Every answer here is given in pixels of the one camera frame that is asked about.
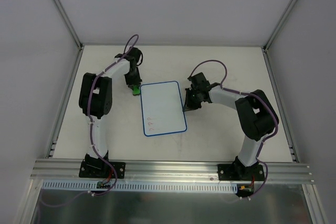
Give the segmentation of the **blue framed whiteboard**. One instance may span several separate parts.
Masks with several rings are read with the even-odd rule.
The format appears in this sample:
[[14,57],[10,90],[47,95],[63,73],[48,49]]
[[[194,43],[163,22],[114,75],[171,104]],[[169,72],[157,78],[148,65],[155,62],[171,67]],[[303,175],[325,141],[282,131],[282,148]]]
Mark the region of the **blue framed whiteboard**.
[[143,133],[146,137],[187,131],[180,85],[177,81],[140,86]]

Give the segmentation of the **green black eraser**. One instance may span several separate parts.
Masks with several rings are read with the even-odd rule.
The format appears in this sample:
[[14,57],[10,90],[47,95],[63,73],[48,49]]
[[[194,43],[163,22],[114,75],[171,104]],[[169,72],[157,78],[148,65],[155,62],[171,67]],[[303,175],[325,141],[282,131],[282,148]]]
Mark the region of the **green black eraser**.
[[139,85],[134,85],[132,87],[132,94],[134,96],[140,95],[140,86]]

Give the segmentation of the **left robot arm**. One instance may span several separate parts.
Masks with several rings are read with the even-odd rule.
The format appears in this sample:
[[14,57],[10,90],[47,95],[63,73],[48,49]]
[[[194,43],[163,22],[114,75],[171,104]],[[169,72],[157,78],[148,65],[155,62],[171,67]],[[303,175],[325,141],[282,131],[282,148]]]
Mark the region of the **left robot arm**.
[[83,76],[79,107],[87,117],[90,137],[89,150],[83,163],[91,168],[97,177],[104,177],[109,172],[104,116],[108,115],[112,108],[112,82],[124,76],[132,94],[139,95],[142,82],[139,66],[142,61],[142,51],[133,47],[123,54],[116,55],[113,63],[99,74],[87,72]]

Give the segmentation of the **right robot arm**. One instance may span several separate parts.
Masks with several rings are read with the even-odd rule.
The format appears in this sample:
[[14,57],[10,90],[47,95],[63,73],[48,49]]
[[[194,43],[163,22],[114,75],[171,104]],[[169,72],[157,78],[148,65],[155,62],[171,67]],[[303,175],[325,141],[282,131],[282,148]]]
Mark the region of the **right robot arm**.
[[258,156],[264,142],[277,134],[279,119],[262,90],[239,92],[210,83],[202,72],[188,77],[191,86],[186,88],[183,111],[194,111],[203,102],[215,103],[236,110],[241,129],[245,134],[242,148],[229,167],[229,172],[241,180],[252,176],[258,165]]

